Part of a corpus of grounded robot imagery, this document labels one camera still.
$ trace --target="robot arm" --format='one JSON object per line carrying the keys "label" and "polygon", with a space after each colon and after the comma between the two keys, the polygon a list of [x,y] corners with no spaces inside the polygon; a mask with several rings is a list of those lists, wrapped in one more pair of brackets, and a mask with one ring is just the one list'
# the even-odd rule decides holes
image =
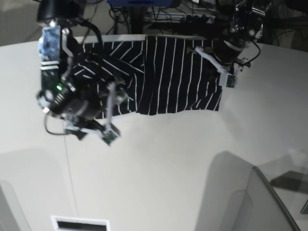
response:
{"label": "robot arm", "polygon": [[[213,70],[220,75],[220,84],[226,86],[234,76],[234,63],[250,66],[238,59],[247,43],[262,33],[262,23],[270,0],[241,0],[234,6],[224,7],[226,28],[213,47],[193,48],[209,60]],[[93,54],[83,53],[72,35],[71,27],[85,26],[92,29],[98,40],[98,49],[103,54],[103,41],[98,28],[81,18],[84,0],[42,0],[38,9],[38,23],[43,26],[39,40],[41,56],[41,86],[37,94],[38,104],[46,116],[65,121],[65,132],[76,135],[80,140],[88,133],[97,134],[110,144],[120,136],[112,124],[112,110],[116,104],[127,99],[125,80],[115,74],[94,75],[90,80],[76,79],[72,69],[76,59],[87,60]],[[99,91],[93,89],[99,85]],[[95,121],[99,113],[107,114],[104,125]]]}

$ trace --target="table surface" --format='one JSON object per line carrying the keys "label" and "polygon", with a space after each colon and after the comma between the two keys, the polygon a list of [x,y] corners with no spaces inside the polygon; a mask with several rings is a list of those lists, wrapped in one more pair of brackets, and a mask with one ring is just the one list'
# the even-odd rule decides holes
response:
{"label": "table surface", "polygon": [[[261,48],[236,88],[223,90],[219,112],[120,116],[115,125],[122,138],[108,147],[96,136],[79,142],[48,135],[35,97],[37,43],[0,47],[0,180],[13,186],[31,229],[52,231],[50,215],[56,215],[107,219],[113,231],[194,231],[215,166],[229,183],[204,219],[205,230],[218,230],[228,193],[246,187],[253,165],[268,179],[305,171],[308,53]],[[251,46],[243,56],[256,53]],[[51,119],[49,127],[61,131],[62,124]],[[301,230],[308,230],[307,216],[299,213],[307,197],[277,192]]]}

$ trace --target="metal bracket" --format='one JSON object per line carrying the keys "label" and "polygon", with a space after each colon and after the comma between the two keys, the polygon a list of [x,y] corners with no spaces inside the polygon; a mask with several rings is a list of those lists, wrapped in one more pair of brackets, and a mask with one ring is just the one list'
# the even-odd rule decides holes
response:
{"label": "metal bracket", "polygon": [[222,65],[220,65],[220,63],[216,59],[214,59],[214,57],[207,54],[203,47],[196,47],[195,52],[200,54],[203,58],[210,61],[211,64],[214,65],[214,67],[220,73],[219,85],[226,87],[228,82],[229,72]]}
{"label": "metal bracket", "polygon": [[61,77],[61,81],[63,83],[66,82],[66,79],[69,75],[69,73],[72,70],[72,65],[73,65],[73,60],[74,60],[74,55],[73,53],[69,50],[69,48],[67,47],[67,37],[69,36],[69,29],[68,28],[64,28],[62,30],[62,49],[63,51],[67,54],[68,58],[67,58],[67,70],[65,71],[65,73],[62,75]]}

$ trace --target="floor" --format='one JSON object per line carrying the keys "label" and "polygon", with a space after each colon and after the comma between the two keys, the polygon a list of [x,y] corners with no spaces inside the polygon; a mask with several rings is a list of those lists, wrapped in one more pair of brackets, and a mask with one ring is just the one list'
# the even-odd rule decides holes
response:
{"label": "floor", "polygon": [[[0,46],[16,44],[20,42],[38,40],[41,35],[40,26],[36,23],[36,15],[39,3],[33,0],[2,0],[0,1]],[[95,11],[95,4],[88,4],[85,9],[85,18],[91,18]],[[190,13],[191,10],[181,5],[179,9]],[[110,6],[107,1],[98,5],[97,12],[93,18],[93,23],[105,34],[114,22],[109,16]],[[287,9],[286,7],[278,8],[280,18],[285,16],[300,16],[301,12]],[[83,36],[85,29],[82,27],[73,28],[74,36]],[[284,30],[277,31],[279,46],[292,48],[295,50],[308,52],[308,40],[302,39],[301,34],[296,32],[283,33]],[[125,25],[119,25],[119,34],[126,34]],[[147,31],[147,33],[159,33],[159,31]],[[308,31],[302,31],[303,38],[308,38]]]}

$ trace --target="white stripe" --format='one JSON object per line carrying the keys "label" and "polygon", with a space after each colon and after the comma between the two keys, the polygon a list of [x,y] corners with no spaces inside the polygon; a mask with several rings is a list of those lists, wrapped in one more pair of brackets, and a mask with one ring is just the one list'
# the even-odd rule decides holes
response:
{"label": "white stripe", "polygon": [[92,79],[92,77],[90,77],[90,76],[87,76],[87,75],[82,75],[84,78],[90,78],[90,79]]}
{"label": "white stripe", "polygon": [[148,58],[148,38],[146,38],[146,46],[145,46],[145,48],[146,48],[146,51],[145,51],[145,60],[147,60],[147,58]]}
{"label": "white stripe", "polygon": [[117,106],[117,110],[119,111],[119,113],[121,115],[122,113],[121,113],[121,110],[120,110],[120,105]]}
{"label": "white stripe", "polygon": [[131,68],[134,68],[134,69],[136,69],[137,71],[140,71],[141,73],[144,73],[144,72],[141,71],[140,69],[138,69],[138,68],[136,68],[136,67],[134,67],[134,66],[132,66],[132,65],[126,63],[126,62],[124,62],[123,60],[120,60],[120,61],[123,62],[123,63],[125,63],[126,65],[129,65]]}
{"label": "white stripe", "polygon": [[175,39],[175,42],[174,42],[173,60],[172,60],[172,66],[171,66],[171,76],[170,76],[169,87],[168,87],[168,94],[167,94],[166,113],[168,113],[169,94],[170,94],[170,87],[171,87],[171,81],[172,81],[172,76],[173,76],[173,67],[174,67],[175,50],[176,50],[176,46],[177,46],[177,40],[178,40],[178,39],[176,38],[176,39]]}
{"label": "white stripe", "polygon": [[[156,52],[157,52],[157,37],[155,37],[155,39],[156,39],[156,43],[155,43],[154,61],[153,61],[153,64],[154,64],[154,81],[155,81],[155,76],[156,76],[155,60],[156,60]],[[150,100],[150,107],[149,107],[149,113],[148,113],[148,115],[150,114],[150,110],[151,110],[151,103],[152,103],[152,98],[153,98],[153,92],[154,92],[154,91],[152,91],[152,96],[151,96],[151,100]]]}
{"label": "white stripe", "polygon": [[122,56],[121,58],[119,58],[120,60],[123,59],[123,57],[131,50],[131,48],[129,48]]}
{"label": "white stripe", "polygon": [[114,66],[114,65],[111,64],[110,62],[106,61],[105,59],[103,59],[103,61],[104,61],[105,63],[108,63],[110,66],[112,66],[113,68],[117,69],[118,71],[120,71],[120,72],[124,73],[125,75],[128,75],[128,76],[129,76],[128,73],[126,73],[125,71],[122,71],[121,69],[117,68],[116,66]]}
{"label": "white stripe", "polygon": [[221,95],[222,95],[222,91],[221,91],[221,93],[220,93],[219,99],[218,99],[218,101],[217,101],[217,103],[216,103],[216,106],[215,106],[215,108],[214,108],[214,111],[216,111],[216,108],[217,108],[217,106],[218,106],[218,104],[219,104],[219,101],[220,101]]}
{"label": "white stripe", "polygon": [[136,79],[136,86],[135,86],[135,104],[136,104],[136,111],[137,111],[137,109],[138,109],[138,106],[137,106],[137,101],[138,101],[138,99],[137,99],[137,76],[136,76],[135,73],[134,73],[134,75],[135,75],[135,79]]}
{"label": "white stripe", "polygon": [[211,94],[211,97],[210,97],[210,99],[208,100],[208,102],[207,102],[207,104],[206,104],[206,106],[205,106],[205,108],[204,109],[207,109],[207,107],[208,107],[208,105],[210,104],[210,102],[211,102],[211,100],[212,100],[212,98],[213,98],[213,93]]}
{"label": "white stripe", "polygon": [[186,39],[184,39],[183,57],[182,57],[182,67],[181,67],[181,76],[180,76],[180,82],[179,82],[179,87],[178,87],[178,96],[177,96],[177,104],[176,104],[175,112],[178,112],[179,93],[180,93],[180,86],[181,86],[181,83],[182,83],[182,74],[183,74],[183,66],[184,66],[185,45],[186,45]]}
{"label": "white stripe", "polygon": [[[143,51],[143,41],[141,42],[141,51]],[[142,93],[141,93],[141,97],[140,97],[140,100],[139,100],[139,103],[138,103],[138,107],[139,107],[141,100],[142,100],[142,97],[143,97],[144,84],[145,84],[145,70],[144,70],[144,75],[143,75]]]}
{"label": "white stripe", "polygon": [[167,37],[166,37],[166,41],[165,41],[165,51],[164,51],[164,58],[163,58],[163,66],[162,66],[162,70],[161,70],[161,74],[160,74],[160,80],[159,80],[159,85],[158,85],[157,110],[156,110],[157,114],[158,114],[158,108],[159,108],[160,86],[162,84],[164,67],[165,67],[166,50],[167,50]]}
{"label": "white stripe", "polygon": [[94,64],[96,64],[97,66],[99,66],[99,64],[97,63],[97,62],[95,62],[95,61],[89,61],[88,59],[85,59],[88,63],[94,63]]}
{"label": "white stripe", "polygon": [[197,85],[196,101],[192,104],[192,107],[198,102],[200,82],[201,82],[201,78],[202,78],[202,70],[203,70],[203,58],[201,57],[200,76],[199,76],[199,82],[198,82],[198,85]]}
{"label": "white stripe", "polygon": [[85,70],[85,69],[82,69],[82,70],[80,70],[80,71],[77,71],[77,72],[74,74],[74,76],[80,74],[80,73],[83,72],[84,70]]}
{"label": "white stripe", "polygon": [[101,66],[101,68],[102,68],[105,72],[107,72],[108,74],[110,74],[111,76],[114,76],[110,71],[108,71],[108,70],[105,69],[104,67]]}
{"label": "white stripe", "polygon": [[87,71],[91,72],[92,74],[96,75],[92,70],[88,69],[86,66],[83,66],[81,64],[78,64],[78,66],[81,66],[83,68],[85,68]]}
{"label": "white stripe", "polygon": [[127,99],[127,110],[131,112],[131,110],[129,109],[129,99]]}
{"label": "white stripe", "polygon": [[131,87],[131,84],[133,83],[133,78],[131,78],[131,81],[130,81],[130,83],[129,83],[129,86],[128,86],[128,88],[130,88]]}
{"label": "white stripe", "polygon": [[218,85],[218,78],[216,78],[216,82],[215,82],[215,93],[217,92],[217,85]]}
{"label": "white stripe", "polygon": [[143,97],[144,84],[145,84],[145,70],[144,70],[144,75],[143,75],[142,93],[141,93],[141,97],[140,97],[140,100],[139,100],[139,103],[138,103],[138,107],[139,107],[141,100],[142,100],[142,97]]}
{"label": "white stripe", "polygon": [[191,76],[190,76],[190,79],[189,79],[189,84],[188,84],[188,87],[187,87],[187,96],[186,96],[186,105],[185,105],[185,110],[188,106],[188,98],[189,98],[189,88],[191,87],[191,83],[192,83],[192,75],[193,75],[193,53],[192,53],[192,63],[191,63]]}
{"label": "white stripe", "polygon": [[133,61],[135,61],[140,55],[142,55],[142,51],[135,57],[133,58],[129,63],[131,64]]}
{"label": "white stripe", "polygon": [[208,90],[208,82],[207,82],[207,86],[206,86],[206,91],[205,91],[205,98],[207,97],[207,90]]}
{"label": "white stripe", "polygon": [[123,42],[121,42],[121,43],[117,46],[117,48],[116,48],[113,52],[111,52],[110,56],[113,55],[113,54],[117,51],[117,49],[119,49],[119,47],[120,47],[122,44],[123,44]]}

